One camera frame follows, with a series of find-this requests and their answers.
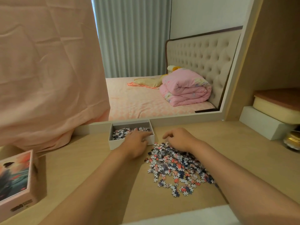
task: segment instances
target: forearm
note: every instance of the forearm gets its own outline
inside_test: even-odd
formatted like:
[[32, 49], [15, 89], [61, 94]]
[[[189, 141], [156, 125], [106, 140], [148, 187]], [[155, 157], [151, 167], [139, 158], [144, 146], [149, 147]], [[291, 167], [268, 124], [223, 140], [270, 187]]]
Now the forearm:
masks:
[[204, 142], [195, 142], [191, 152], [211, 173], [245, 224], [299, 223], [300, 206], [262, 179]]
[[126, 161], [122, 148], [116, 148], [103, 163], [55, 208], [40, 225], [83, 225], [87, 224], [98, 199], [111, 177]]

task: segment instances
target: pink curtain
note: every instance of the pink curtain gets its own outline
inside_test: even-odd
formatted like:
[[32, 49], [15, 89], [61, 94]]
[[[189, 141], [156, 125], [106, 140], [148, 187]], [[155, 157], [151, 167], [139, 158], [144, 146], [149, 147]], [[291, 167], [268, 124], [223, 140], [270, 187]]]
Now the pink curtain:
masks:
[[0, 2], [0, 146], [52, 150], [107, 121], [91, 0]]

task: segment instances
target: light blue curtain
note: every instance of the light blue curtain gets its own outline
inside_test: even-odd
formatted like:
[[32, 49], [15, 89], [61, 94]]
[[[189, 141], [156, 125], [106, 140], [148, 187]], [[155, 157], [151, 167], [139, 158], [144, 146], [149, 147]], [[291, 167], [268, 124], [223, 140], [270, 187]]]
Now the light blue curtain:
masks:
[[92, 0], [105, 76], [161, 75], [172, 0]]

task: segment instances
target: pile of puzzle pieces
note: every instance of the pile of puzzle pieces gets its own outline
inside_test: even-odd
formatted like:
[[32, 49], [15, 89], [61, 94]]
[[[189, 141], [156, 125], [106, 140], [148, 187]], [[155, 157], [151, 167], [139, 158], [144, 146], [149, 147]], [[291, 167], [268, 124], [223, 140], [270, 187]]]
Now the pile of puzzle pieces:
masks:
[[131, 131], [150, 131], [150, 128], [138, 127], [138, 128], [122, 128], [120, 130], [115, 130], [112, 134], [112, 140], [120, 140], [126, 137], [126, 135]]
[[[177, 151], [168, 143], [155, 143], [148, 155], [150, 157], [145, 159], [146, 163], [150, 163], [148, 173], [154, 174], [158, 187], [170, 188], [174, 197], [179, 197], [179, 192], [184, 196], [192, 194], [194, 188], [203, 182], [215, 184], [209, 172], [192, 154]], [[174, 184], [166, 183], [167, 175], [173, 176]]]

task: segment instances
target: folded pink blanket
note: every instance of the folded pink blanket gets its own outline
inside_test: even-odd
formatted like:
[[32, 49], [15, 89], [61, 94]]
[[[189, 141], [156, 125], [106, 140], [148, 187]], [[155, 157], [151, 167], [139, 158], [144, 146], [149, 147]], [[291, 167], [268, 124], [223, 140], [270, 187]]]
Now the folded pink blanket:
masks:
[[199, 74], [181, 68], [163, 78], [159, 91], [171, 106], [181, 106], [208, 100], [212, 87]]

